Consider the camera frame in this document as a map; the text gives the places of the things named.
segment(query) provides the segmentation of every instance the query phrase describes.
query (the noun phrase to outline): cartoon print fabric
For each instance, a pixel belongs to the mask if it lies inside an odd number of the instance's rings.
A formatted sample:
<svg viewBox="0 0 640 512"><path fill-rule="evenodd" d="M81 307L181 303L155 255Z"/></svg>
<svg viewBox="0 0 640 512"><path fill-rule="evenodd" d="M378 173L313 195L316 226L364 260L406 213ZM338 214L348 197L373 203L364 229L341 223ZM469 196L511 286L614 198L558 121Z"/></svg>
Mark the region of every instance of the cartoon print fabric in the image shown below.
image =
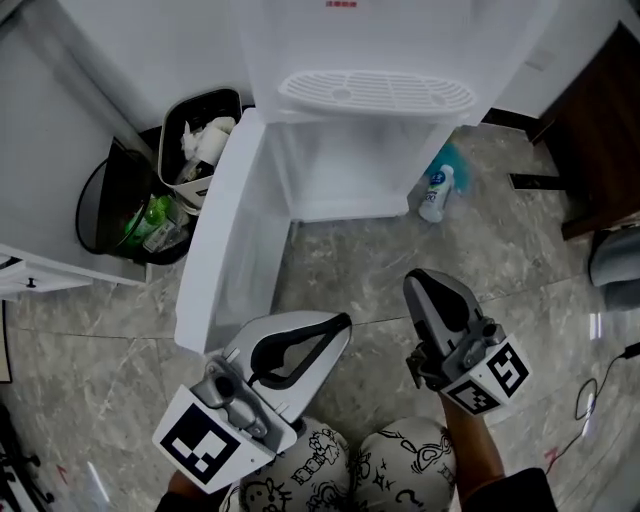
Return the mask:
<svg viewBox="0 0 640 512"><path fill-rule="evenodd" d="M344 438L304 418L298 442L245 477L241 508L248 512L448 510L455 491L455 457L442 425L399 420L370 435L353 459Z"/></svg>

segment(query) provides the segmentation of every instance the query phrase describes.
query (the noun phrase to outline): spray bottle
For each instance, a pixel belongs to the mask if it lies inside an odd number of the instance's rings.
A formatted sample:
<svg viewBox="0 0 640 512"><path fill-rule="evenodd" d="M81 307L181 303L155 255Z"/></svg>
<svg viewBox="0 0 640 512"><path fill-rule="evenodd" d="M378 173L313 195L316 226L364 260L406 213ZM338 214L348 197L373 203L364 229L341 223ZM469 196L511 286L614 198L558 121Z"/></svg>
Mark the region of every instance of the spray bottle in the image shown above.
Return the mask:
<svg viewBox="0 0 640 512"><path fill-rule="evenodd" d="M453 167L443 165L433 173L427 195L420 205L420 217L429 222L440 222L444 216L444 206L453 188Z"/></svg>

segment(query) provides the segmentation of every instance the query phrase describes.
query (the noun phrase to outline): dark wooden cabinet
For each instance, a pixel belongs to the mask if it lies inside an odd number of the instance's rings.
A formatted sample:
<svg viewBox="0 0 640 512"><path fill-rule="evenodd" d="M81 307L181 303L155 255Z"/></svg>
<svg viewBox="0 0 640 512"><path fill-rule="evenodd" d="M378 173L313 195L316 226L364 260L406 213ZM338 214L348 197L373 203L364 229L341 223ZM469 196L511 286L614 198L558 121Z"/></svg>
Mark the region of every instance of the dark wooden cabinet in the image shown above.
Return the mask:
<svg viewBox="0 0 640 512"><path fill-rule="evenodd" d="M530 135L584 199L565 240L640 211L640 43L622 24Z"/></svg>

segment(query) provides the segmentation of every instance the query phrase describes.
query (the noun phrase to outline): marble floor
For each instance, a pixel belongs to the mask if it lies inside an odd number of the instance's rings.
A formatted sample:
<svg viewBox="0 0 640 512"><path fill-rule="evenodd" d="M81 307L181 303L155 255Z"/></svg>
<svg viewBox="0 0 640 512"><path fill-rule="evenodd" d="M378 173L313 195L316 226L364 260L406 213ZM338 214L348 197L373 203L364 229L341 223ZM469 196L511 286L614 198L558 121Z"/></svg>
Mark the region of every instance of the marble floor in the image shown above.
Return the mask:
<svg viewBox="0 0 640 512"><path fill-rule="evenodd" d="M602 379L610 359L638 339L640 314L604 312L585 275L590 241L562 241L562 193L511 189L509 172L555 172L544 147L486 125L461 130L455 143L473 186L452 195L441 224L415 213L420 183L407 216L292 226L274 310L352 316L353 341L310 412L357 443L402 416L443 418L404 365L416 336L402 278L428 267L461 279L516 334L534 370L513 406L487 417L507 470L545 467L545 454L582 428L572 419L581 383ZM204 367L171 339L182 268L154 268L144 289L96 283L9 304L14 383L0 393L43 461L39 479L56 496L53 510L148 511L163 494L172 467L151 434L177 387ZM560 510L589 510L634 442L638 364L616 363L588 433L550 473Z"/></svg>

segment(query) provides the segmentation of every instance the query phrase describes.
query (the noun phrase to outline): bottle label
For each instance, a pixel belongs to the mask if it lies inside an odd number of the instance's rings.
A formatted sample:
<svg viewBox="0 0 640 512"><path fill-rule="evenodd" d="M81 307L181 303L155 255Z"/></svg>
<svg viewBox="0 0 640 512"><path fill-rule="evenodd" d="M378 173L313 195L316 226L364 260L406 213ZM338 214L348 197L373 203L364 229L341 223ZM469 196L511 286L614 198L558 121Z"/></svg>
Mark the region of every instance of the bottle label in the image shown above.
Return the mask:
<svg viewBox="0 0 640 512"><path fill-rule="evenodd" d="M149 252L158 251L167 241L172 232L177 229L175 224L170 220L165 220L164 223L152 231L142 242L144 247Z"/></svg>
<svg viewBox="0 0 640 512"><path fill-rule="evenodd" d="M429 190L427 191L427 195L425 196L424 200L427 203L435 203L436 197L438 197L438 192L436 190Z"/></svg>
<svg viewBox="0 0 640 512"><path fill-rule="evenodd" d="M447 175L442 171L434 172L433 176L431 176L431 182L430 182L429 188L442 185L446 181L446 179L447 179Z"/></svg>

